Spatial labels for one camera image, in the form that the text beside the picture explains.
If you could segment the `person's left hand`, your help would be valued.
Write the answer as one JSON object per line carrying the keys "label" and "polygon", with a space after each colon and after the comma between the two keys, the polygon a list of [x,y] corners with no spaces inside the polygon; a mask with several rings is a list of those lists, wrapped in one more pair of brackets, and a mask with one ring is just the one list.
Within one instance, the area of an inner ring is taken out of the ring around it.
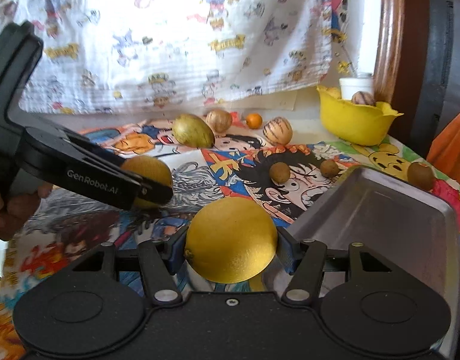
{"label": "person's left hand", "polygon": [[0,239],[9,241],[38,210],[42,199],[53,191],[53,185],[43,183],[36,193],[13,196],[5,201],[0,195]]}

